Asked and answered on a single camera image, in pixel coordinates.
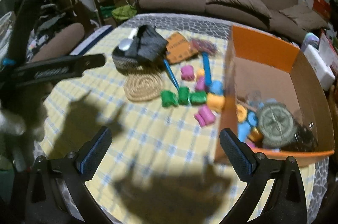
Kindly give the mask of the white tissue box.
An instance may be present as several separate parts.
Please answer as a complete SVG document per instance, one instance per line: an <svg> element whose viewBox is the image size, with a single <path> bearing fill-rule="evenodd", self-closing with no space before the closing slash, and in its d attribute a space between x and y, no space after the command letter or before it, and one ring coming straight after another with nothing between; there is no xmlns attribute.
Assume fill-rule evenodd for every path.
<svg viewBox="0 0 338 224"><path fill-rule="evenodd" d="M335 76L319 55L319 51L313 46L308 45L304 51L304 55L313 68L322 89L324 91L329 90L335 81Z"/></svg>

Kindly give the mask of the magenta hair roller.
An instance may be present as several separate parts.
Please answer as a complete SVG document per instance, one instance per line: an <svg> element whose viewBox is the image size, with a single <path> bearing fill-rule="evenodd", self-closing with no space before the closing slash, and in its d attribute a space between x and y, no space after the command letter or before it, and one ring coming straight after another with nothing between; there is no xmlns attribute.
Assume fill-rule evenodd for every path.
<svg viewBox="0 0 338 224"><path fill-rule="evenodd" d="M215 123L216 120L215 115L206 104L198 109L198 112L194 114L194 118L201 127L209 126Z"/></svg>

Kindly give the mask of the purple bead bag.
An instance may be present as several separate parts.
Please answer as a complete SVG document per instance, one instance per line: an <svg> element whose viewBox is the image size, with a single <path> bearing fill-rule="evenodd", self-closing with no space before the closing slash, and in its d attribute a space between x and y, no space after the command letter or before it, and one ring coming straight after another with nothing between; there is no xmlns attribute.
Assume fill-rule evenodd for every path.
<svg viewBox="0 0 338 224"><path fill-rule="evenodd" d="M217 47L209 41L204 41L200 39L193 38L190 41L192 47L198 52L205 52L208 55L215 55L217 52Z"/></svg>

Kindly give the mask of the yellow checkered tablecloth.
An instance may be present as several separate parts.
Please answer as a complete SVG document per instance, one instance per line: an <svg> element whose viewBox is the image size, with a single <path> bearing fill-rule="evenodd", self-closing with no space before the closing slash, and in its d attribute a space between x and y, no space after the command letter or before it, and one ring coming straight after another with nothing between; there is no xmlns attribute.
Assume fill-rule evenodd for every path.
<svg viewBox="0 0 338 224"><path fill-rule="evenodd" d="M86 183L104 210L122 223L219 223L245 184L232 167L213 162L218 124L200 127L197 107L163 108L158 98L134 103L125 96L125 76L111 54L142 24L135 17L90 50L105 54L105 66L54 87L45 100L42 150L62 158L108 126L112 144Z"/></svg>

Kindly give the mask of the green hair roller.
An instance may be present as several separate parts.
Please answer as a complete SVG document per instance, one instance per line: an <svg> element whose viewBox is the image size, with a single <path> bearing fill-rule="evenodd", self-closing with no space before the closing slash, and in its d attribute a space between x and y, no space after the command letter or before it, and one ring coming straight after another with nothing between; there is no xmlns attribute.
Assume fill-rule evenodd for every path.
<svg viewBox="0 0 338 224"><path fill-rule="evenodd" d="M160 93L161 100L162 100L162 107L168 108L168 107L176 107L178 106L178 101L176 99L176 95L169 91L169 90L163 90Z"/></svg>

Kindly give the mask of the orange cardboard box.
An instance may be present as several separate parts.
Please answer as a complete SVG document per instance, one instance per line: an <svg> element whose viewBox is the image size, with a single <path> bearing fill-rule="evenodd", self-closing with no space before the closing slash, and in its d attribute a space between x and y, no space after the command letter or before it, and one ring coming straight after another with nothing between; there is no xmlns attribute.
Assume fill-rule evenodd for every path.
<svg viewBox="0 0 338 224"><path fill-rule="evenodd" d="M236 102L256 91L263 100L286 105L296 120L307 126L318 146L313 152L272 151L254 148L270 159L293 156L300 167L319 162L335 152L335 136L327 98L304 54L279 38L234 25L224 60L225 106L219 129L237 132Z"/></svg>

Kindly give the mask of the black round object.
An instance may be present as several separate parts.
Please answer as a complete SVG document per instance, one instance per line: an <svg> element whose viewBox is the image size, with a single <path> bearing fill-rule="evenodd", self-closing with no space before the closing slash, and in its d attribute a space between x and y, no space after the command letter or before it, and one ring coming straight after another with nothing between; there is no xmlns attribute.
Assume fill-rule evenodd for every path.
<svg viewBox="0 0 338 224"><path fill-rule="evenodd" d="M314 152L318 146L313 132L306 126L297 124L294 140L286 146L286 150L294 152Z"/></svg>

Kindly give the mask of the black grey headband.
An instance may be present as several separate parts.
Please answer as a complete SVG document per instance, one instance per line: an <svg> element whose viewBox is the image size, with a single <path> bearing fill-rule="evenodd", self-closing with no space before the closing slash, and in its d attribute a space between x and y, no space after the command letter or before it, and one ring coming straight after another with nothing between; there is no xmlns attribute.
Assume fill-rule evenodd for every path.
<svg viewBox="0 0 338 224"><path fill-rule="evenodd" d="M136 70L163 58L168 41L151 25L142 25L119 41L112 52L112 60L119 71Z"/></svg>

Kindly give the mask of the green compass disc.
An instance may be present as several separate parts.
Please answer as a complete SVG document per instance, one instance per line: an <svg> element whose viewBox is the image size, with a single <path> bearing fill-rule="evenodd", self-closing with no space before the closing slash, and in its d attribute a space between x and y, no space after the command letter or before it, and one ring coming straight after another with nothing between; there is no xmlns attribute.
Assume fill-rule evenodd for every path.
<svg viewBox="0 0 338 224"><path fill-rule="evenodd" d="M268 103L257 111L257 128L263 135L263 144L280 148L293 142L297 131L293 115L282 103Z"/></svg>

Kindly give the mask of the orange patterned cloth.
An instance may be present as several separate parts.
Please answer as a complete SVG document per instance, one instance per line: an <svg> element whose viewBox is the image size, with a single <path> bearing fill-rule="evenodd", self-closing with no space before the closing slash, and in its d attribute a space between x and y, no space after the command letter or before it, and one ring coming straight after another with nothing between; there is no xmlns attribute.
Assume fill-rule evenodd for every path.
<svg viewBox="0 0 338 224"><path fill-rule="evenodd" d="M167 38L166 59L170 64L177 64L198 54L192 44L179 32Z"/></svg>

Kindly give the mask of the spiral wooden trivet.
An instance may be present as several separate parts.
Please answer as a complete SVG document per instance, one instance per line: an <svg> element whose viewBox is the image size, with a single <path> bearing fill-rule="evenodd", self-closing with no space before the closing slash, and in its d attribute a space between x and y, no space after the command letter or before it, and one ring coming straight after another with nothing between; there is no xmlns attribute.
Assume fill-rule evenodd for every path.
<svg viewBox="0 0 338 224"><path fill-rule="evenodd" d="M150 101L159 97L163 90L162 74L153 69L130 72L123 87L128 100Z"/></svg>

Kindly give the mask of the orange hair roller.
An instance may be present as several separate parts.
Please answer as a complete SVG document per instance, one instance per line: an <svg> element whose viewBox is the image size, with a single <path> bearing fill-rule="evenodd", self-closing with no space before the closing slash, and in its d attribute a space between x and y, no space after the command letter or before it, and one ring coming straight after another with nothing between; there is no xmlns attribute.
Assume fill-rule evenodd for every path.
<svg viewBox="0 0 338 224"><path fill-rule="evenodd" d="M207 106L217 113L222 112L224 106L225 106L225 97L222 95L215 95L213 93L207 94Z"/></svg>

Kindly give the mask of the blue plastic stick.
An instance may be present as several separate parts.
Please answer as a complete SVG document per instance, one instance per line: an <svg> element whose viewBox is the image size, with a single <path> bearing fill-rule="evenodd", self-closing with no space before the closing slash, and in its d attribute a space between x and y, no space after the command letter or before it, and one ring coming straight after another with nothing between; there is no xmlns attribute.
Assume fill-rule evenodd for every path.
<svg viewBox="0 0 338 224"><path fill-rule="evenodd" d="M166 71L167 71L167 74L168 74L168 77L170 78L171 82L173 83L174 87L179 90L179 84L178 84L178 81L174 75L174 73L172 72L172 69L170 67L170 64L168 62L167 59L163 59L163 64L166 68Z"/></svg>
<svg viewBox="0 0 338 224"><path fill-rule="evenodd" d="M207 52L202 52L202 59L203 59L205 86L207 88L210 88L212 84L212 79L211 79L210 61Z"/></svg>

